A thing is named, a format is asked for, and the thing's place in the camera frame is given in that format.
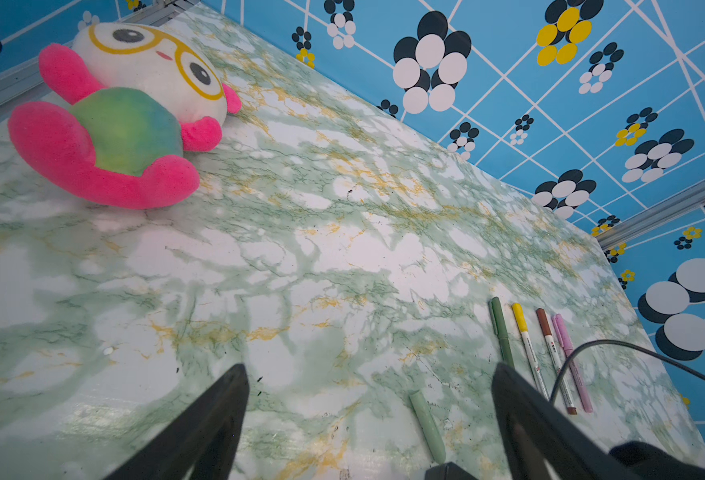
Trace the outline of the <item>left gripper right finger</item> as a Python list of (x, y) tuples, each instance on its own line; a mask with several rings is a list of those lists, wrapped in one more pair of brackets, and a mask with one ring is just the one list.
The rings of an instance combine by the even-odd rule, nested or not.
[(494, 371), (491, 394), (513, 479), (636, 479), (609, 457), (513, 368)]

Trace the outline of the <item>light green pen cap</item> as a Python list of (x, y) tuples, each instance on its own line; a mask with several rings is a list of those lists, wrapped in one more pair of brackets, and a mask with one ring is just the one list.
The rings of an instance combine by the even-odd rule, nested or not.
[(428, 402), (421, 391), (411, 392), (409, 400), (433, 461), (437, 464), (446, 462), (445, 446)]

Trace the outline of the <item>green pen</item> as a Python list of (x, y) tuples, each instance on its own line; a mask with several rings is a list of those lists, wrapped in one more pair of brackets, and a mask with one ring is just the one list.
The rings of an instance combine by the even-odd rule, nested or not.
[(501, 361), (507, 366), (514, 368), (514, 359), (510, 348), (506, 322), (503, 316), (501, 302), (498, 297), (494, 296), (491, 298), (489, 302), (489, 309), (493, 332), (497, 338), (500, 348)]

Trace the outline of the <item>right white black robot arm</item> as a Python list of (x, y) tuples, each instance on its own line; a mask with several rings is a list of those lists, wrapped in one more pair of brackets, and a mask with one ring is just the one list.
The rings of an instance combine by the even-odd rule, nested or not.
[(611, 448), (609, 455), (642, 479), (705, 479), (704, 468), (677, 460), (648, 443), (630, 441)]

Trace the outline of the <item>white pen brown end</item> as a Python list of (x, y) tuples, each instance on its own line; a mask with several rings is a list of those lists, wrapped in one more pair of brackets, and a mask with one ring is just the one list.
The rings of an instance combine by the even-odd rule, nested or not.
[[(552, 362), (553, 369), (555, 371), (555, 376), (558, 376), (562, 370), (562, 360), (561, 360), (560, 355), (557, 351), (557, 347), (556, 347), (555, 340), (554, 340), (553, 329), (550, 326), (549, 319), (548, 319), (547, 314), (543, 308), (537, 308), (535, 310), (535, 313), (536, 313), (536, 317), (537, 317), (539, 326), (542, 331), (542, 335), (543, 335), (545, 343), (547, 345), (549, 357)], [(560, 384), (558, 384), (558, 386), (554, 386), (553, 392), (560, 393), (562, 395), (562, 399), (563, 399), (566, 411), (569, 415), (576, 415), (577, 414), (577, 408), (574, 403), (574, 399), (571, 394), (571, 391), (570, 391), (567, 384), (565, 384), (563, 381), (560, 382)]]

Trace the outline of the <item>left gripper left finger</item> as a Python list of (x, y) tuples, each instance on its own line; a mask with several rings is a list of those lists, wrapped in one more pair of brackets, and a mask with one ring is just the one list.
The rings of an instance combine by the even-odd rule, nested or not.
[(248, 398), (246, 366), (238, 363), (108, 478), (228, 479)]

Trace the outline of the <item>pink pen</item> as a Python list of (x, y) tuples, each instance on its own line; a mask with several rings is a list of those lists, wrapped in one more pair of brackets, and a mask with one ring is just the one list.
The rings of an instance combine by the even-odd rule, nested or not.
[(563, 350), (563, 353), (566, 355), (566, 358), (570, 360), (569, 370), (573, 377), (574, 385), (581, 400), (583, 410), (586, 413), (592, 413), (593, 405), (591, 402), (591, 398), (587, 391), (585, 382), (582, 378), (581, 371), (576, 361), (574, 360), (575, 347), (567, 331), (565, 320), (561, 314), (558, 313), (554, 315), (553, 326), (555, 328), (555, 334)]

